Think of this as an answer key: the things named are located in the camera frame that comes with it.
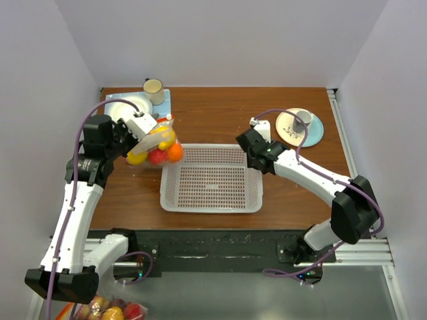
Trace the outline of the fake yellow pepper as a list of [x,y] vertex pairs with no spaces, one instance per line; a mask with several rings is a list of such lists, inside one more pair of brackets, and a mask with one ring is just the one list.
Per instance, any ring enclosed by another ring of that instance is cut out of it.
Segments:
[[125,158],[128,165],[131,166],[138,166],[143,164],[148,157],[148,152],[144,151],[142,153],[135,154],[134,152],[130,151],[127,154],[127,157]]

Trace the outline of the fake red apple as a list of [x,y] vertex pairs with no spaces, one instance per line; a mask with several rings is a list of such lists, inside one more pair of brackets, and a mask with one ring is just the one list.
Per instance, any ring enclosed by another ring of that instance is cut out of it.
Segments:
[[168,160],[167,151],[154,149],[148,153],[147,160],[152,165],[162,165]]

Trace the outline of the clear zip top bag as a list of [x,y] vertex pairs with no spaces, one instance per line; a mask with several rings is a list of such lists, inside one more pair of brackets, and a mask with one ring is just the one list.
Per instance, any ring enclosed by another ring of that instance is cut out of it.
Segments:
[[174,116],[157,120],[157,127],[125,157],[130,167],[158,168],[183,159],[184,150],[173,129]]

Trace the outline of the fake yellow lemon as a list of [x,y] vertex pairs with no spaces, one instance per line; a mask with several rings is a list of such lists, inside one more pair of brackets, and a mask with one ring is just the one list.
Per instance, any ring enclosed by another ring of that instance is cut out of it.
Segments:
[[152,134],[155,136],[157,148],[160,150],[165,151],[176,141],[175,131],[168,125],[162,125],[154,129]]

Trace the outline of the fake orange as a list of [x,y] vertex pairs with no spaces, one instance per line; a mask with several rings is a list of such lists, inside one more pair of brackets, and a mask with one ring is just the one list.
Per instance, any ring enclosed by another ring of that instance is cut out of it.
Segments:
[[183,158],[183,147],[179,142],[172,144],[167,150],[168,161],[171,163],[177,163]]

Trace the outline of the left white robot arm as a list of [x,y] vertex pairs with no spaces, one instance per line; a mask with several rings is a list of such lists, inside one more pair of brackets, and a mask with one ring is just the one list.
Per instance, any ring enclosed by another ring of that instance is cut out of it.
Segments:
[[48,303],[90,302],[113,262],[137,257],[136,234],[130,229],[112,229],[89,255],[84,254],[84,247],[114,161],[127,155],[148,133],[138,120],[93,115],[77,132],[55,232],[38,268],[28,269],[25,275],[25,284]]

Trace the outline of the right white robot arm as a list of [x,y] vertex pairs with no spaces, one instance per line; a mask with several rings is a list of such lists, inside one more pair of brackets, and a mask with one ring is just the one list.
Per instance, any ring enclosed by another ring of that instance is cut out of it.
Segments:
[[236,137],[248,167],[289,179],[317,195],[331,208],[331,216],[311,226],[285,252],[295,263],[311,262],[334,243],[354,245],[379,221],[380,208],[367,178],[337,175],[297,155],[279,141],[268,141],[250,128]]

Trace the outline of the pink and blue plate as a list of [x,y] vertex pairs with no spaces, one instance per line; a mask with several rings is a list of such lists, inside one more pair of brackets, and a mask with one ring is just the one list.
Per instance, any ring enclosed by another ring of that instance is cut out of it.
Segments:
[[289,113],[280,113],[276,119],[276,131],[289,145],[298,147],[306,137],[302,147],[312,147],[324,136],[324,126],[311,111],[302,108],[288,109]]

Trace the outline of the blue checked cloth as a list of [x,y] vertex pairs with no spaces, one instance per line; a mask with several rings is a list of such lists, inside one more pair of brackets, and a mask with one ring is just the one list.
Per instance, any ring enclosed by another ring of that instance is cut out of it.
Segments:
[[[169,89],[163,90],[165,94],[165,100],[159,104],[154,105],[151,101],[150,104],[148,103],[149,99],[146,97],[146,94],[143,91],[136,91],[136,92],[125,92],[125,93],[114,93],[109,94],[105,96],[106,100],[111,99],[125,99],[128,101],[131,101],[132,103],[136,104],[140,110],[143,110],[144,113],[158,113],[159,118],[166,117],[167,114],[171,114],[171,95]],[[119,111],[120,107],[130,107],[133,111],[133,108],[129,106],[128,104],[123,103],[108,103],[104,107],[104,113],[110,115],[113,117],[113,115]]]

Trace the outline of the grey cup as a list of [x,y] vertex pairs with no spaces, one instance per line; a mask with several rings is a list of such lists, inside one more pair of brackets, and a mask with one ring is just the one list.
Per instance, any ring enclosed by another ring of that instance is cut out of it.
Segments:
[[301,109],[296,112],[296,117],[294,118],[293,130],[297,133],[303,132],[305,129],[308,129],[313,121],[314,115],[305,109]]

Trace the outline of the white perforated plastic basket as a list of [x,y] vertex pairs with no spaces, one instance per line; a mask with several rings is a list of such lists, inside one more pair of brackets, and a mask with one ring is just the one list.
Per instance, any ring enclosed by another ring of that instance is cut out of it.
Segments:
[[239,145],[185,143],[183,159],[163,168],[159,193],[169,212],[246,214],[261,209],[264,190]]

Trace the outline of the beige enamel mug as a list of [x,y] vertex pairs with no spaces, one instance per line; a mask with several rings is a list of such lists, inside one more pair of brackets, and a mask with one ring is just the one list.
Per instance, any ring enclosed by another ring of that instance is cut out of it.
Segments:
[[143,92],[153,105],[160,105],[165,101],[163,83],[159,79],[146,78]]

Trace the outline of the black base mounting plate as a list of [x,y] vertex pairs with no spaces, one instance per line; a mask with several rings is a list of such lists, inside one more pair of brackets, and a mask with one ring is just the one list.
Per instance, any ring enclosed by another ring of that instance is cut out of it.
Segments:
[[311,265],[329,247],[313,255],[297,254],[301,230],[137,230],[137,249],[150,277],[167,272],[260,273],[281,269],[289,273]]

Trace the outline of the aluminium frame rail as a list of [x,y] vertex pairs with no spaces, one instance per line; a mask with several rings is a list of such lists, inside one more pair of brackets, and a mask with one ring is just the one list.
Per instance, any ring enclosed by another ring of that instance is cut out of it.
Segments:
[[[327,89],[328,98],[336,127],[340,136],[346,163],[351,177],[357,176],[357,168],[354,157],[350,149],[350,143],[344,129],[338,100],[335,89]],[[336,266],[361,266],[361,267],[381,267],[383,278],[386,283],[386,290],[390,295],[394,312],[398,319],[409,319],[409,313],[404,302],[397,274],[395,271],[394,258],[387,239],[371,237],[363,239],[356,245],[343,245],[336,251]]]

